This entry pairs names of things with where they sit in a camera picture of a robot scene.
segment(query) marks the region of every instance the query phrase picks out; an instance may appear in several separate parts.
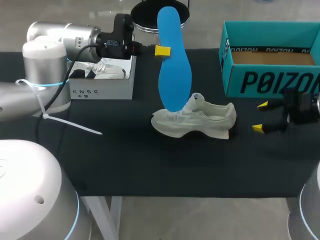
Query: teal shoe box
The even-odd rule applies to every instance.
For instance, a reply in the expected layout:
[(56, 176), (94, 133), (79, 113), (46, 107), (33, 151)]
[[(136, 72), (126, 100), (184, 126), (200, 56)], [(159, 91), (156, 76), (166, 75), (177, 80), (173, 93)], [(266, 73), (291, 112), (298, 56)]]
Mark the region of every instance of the teal shoe box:
[(281, 98), (285, 88), (318, 93), (320, 22), (226, 21), (219, 59), (227, 97)]

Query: white sneaker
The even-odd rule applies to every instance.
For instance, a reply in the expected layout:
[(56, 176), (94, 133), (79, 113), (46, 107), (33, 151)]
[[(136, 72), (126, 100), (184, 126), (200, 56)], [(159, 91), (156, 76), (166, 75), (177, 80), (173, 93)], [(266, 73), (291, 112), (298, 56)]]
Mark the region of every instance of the white sneaker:
[(85, 76), (92, 70), (95, 79), (124, 79), (126, 76), (126, 71), (122, 67), (104, 64), (102, 61), (98, 63), (76, 61), (70, 75), (78, 69), (84, 70)]
[(200, 131), (211, 138), (229, 139), (237, 118), (235, 106), (214, 105), (205, 101), (200, 93), (194, 93), (181, 111), (161, 109), (153, 113), (152, 126), (160, 133), (181, 138), (191, 131)]

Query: white box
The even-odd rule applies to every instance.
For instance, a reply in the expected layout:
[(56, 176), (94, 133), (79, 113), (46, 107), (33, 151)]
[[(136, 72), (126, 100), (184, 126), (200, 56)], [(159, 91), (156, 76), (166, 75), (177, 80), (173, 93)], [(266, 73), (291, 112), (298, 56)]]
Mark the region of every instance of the white box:
[(136, 56), (130, 60), (110, 59), (108, 64), (125, 70), (124, 79), (87, 79), (69, 80), (71, 99), (79, 100), (131, 100), (134, 90)]

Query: gray floor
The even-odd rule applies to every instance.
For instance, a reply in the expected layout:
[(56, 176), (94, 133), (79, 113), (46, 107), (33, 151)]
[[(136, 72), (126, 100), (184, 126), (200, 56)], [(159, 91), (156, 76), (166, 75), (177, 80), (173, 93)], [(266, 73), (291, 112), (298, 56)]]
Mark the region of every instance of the gray floor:
[[(91, 24), (112, 31), (115, 14), (130, 13), (138, 2), (0, 0), (0, 51), (21, 51), (34, 21)], [(319, 0), (191, 0), (185, 47), (218, 47), (225, 20), (319, 21), (319, 9)], [(156, 42), (154, 35), (135, 34), (145, 45)], [(284, 198), (125, 197), (120, 240), (287, 240), (287, 216)]]

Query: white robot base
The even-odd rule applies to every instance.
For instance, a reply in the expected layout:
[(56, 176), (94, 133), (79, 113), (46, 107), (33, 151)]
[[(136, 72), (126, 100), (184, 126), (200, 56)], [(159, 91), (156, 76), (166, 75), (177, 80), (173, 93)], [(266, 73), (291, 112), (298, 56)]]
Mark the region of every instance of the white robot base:
[(0, 140), (0, 239), (90, 240), (90, 215), (56, 158), (23, 140)]

